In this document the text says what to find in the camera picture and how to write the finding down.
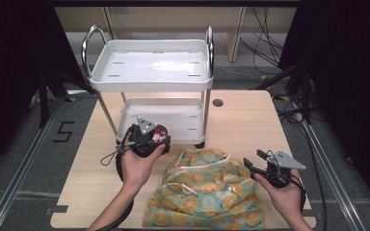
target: floral cloth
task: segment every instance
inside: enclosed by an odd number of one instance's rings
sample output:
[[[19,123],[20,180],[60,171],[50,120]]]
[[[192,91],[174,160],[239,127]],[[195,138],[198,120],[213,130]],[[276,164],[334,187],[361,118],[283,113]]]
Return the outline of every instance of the floral cloth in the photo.
[[[257,182],[220,149],[186,149],[168,165],[148,202],[143,227],[261,230]]]

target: cart wheel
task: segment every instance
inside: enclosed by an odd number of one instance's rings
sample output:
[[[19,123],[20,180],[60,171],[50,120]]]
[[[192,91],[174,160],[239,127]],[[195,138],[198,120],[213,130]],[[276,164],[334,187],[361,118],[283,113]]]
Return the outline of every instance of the cart wheel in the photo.
[[[202,142],[202,143],[200,143],[200,144],[195,144],[195,147],[196,147],[197,149],[201,149],[201,148],[205,147],[205,142],[203,141],[203,142]]]

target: cart handle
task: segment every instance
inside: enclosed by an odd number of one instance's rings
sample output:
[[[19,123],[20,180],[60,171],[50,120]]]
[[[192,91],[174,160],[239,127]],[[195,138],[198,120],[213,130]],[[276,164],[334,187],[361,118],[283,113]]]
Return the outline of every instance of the cart handle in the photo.
[[[86,34],[83,44],[82,44],[82,61],[83,61],[83,67],[86,71],[88,78],[91,79],[93,77],[92,72],[90,71],[89,64],[87,63],[87,44],[89,43],[90,38],[92,37],[94,31],[97,30],[100,32],[101,37],[103,38],[104,45],[107,45],[108,40],[106,38],[106,34],[104,33],[103,29],[99,27],[98,25],[93,25],[89,32]]]
[[[214,59],[213,59],[213,54],[214,54],[214,48],[213,48],[213,32],[212,32],[212,27],[208,25],[206,27],[206,45],[208,45],[208,59],[209,59],[209,70],[210,70],[210,78],[213,76],[213,65],[214,65]]]

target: red component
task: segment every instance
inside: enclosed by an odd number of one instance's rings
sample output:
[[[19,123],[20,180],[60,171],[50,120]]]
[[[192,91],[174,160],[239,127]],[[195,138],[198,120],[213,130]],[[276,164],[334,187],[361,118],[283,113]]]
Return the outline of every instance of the red component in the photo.
[[[154,136],[152,137],[152,143],[163,142],[168,137],[168,130],[162,125],[158,125],[154,129]]]

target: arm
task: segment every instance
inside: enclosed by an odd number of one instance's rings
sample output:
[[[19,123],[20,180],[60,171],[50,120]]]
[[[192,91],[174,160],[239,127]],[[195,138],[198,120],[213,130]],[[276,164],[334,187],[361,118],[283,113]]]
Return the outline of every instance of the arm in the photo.
[[[291,169],[291,174],[299,177],[299,171],[296,169]],[[305,222],[302,213],[300,212],[301,191],[296,185],[290,183],[284,188],[276,189],[260,174],[256,173],[254,177],[269,193],[276,210],[278,210],[293,230],[312,230],[307,222]]]
[[[121,158],[122,175],[124,182],[117,195],[103,210],[98,218],[89,227],[89,231],[103,228],[122,216],[131,201],[146,183],[151,173],[152,166],[161,156],[165,145],[158,146],[146,158],[137,156],[132,150],[126,150]]]

